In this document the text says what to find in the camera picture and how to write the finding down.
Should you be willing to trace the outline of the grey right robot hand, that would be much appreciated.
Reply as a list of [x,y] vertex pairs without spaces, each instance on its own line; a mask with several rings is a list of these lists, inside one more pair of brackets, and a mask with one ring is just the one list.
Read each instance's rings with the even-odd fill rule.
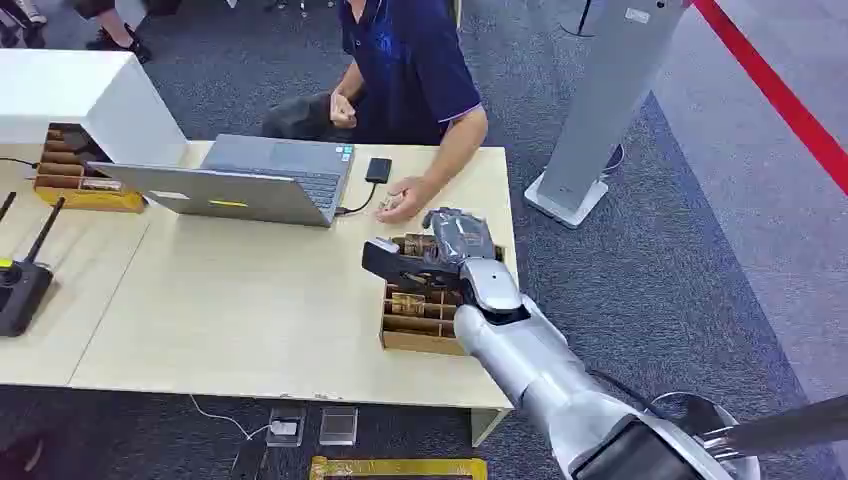
[[496,323],[521,319],[522,296],[505,266],[496,258],[496,246],[487,222],[460,209],[440,207],[425,215],[425,229],[433,246],[422,257],[404,255],[400,247],[375,238],[363,245],[362,267],[387,283],[409,292],[457,292]]

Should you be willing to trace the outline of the person's left hand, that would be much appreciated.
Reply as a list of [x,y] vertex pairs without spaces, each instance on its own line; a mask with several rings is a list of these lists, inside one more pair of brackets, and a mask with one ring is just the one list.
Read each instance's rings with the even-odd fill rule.
[[438,193],[423,177],[407,177],[393,184],[376,218],[386,224],[399,224],[414,218]]

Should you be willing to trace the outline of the person's right hand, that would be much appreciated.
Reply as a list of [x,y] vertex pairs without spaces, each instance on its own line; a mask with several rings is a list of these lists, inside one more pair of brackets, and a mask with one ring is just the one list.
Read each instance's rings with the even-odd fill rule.
[[333,91],[330,95],[329,116],[331,123],[341,129],[353,129],[357,125],[356,110],[347,97]]

